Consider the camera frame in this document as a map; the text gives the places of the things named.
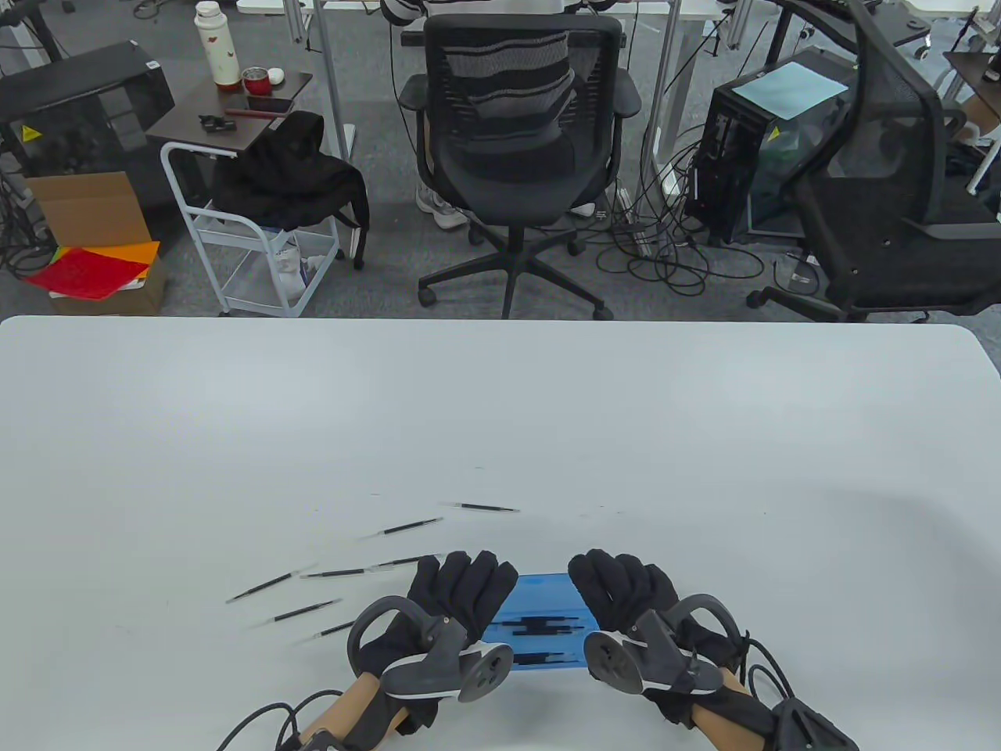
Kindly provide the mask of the person's left hand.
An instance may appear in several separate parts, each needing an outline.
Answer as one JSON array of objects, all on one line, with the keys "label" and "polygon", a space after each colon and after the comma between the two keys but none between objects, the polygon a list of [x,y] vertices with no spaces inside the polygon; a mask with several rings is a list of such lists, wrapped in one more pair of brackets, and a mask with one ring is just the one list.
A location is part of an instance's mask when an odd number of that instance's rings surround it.
[{"label": "person's left hand", "polygon": [[[496,554],[481,551],[471,558],[455,551],[441,562],[423,555],[416,562],[408,600],[430,616],[447,616],[461,624],[466,643],[480,640],[518,583],[518,571],[510,562],[498,562]],[[394,662],[423,655],[421,629],[403,614],[397,614],[382,636],[360,647],[353,665],[357,675],[382,676]]]}]

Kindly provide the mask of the person's right hand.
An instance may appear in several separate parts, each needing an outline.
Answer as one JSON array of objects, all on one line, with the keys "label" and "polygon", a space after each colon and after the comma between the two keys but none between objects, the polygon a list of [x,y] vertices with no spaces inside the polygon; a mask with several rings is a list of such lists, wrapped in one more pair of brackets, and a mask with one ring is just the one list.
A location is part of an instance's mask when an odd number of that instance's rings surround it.
[{"label": "person's right hand", "polygon": [[[598,628],[635,641],[641,638],[635,627],[641,615],[648,610],[668,611],[680,600],[666,573],[635,555],[610,555],[592,548],[569,561],[568,573]],[[736,641],[712,632],[690,616],[680,625],[678,644],[730,671],[741,657]],[[696,726],[696,714],[707,712],[761,737],[771,733],[769,710],[732,688],[699,697],[654,689],[644,692],[643,697],[654,703],[666,720],[689,729]]]}]

